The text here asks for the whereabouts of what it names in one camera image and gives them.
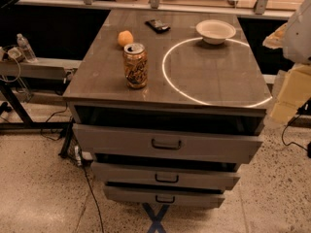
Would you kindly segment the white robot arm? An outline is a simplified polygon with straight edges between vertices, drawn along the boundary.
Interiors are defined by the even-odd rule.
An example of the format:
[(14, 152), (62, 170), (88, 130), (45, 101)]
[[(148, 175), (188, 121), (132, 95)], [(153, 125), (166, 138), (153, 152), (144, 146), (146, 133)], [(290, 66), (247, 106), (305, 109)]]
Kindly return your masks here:
[(281, 49), (283, 56), (294, 63), (269, 113), (274, 122), (287, 124), (311, 98), (311, 0), (304, 0), (289, 20), (262, 44)]

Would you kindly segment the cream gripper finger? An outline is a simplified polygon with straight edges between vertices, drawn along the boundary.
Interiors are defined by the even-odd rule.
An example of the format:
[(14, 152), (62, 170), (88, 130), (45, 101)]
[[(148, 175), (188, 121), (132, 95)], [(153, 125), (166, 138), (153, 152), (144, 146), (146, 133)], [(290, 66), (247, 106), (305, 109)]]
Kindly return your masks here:
[(287, 124), (311, 98), (311, 66), (296, 63), (283, 81), (270, 117), (277, 123)]
[(278, 27), (273, 33), (267, 36), (262, 45), (269, 49), (281, 49), (283, 47), (283, 39), (286, 31), (287, 24), (284, 23), (280, 27)]

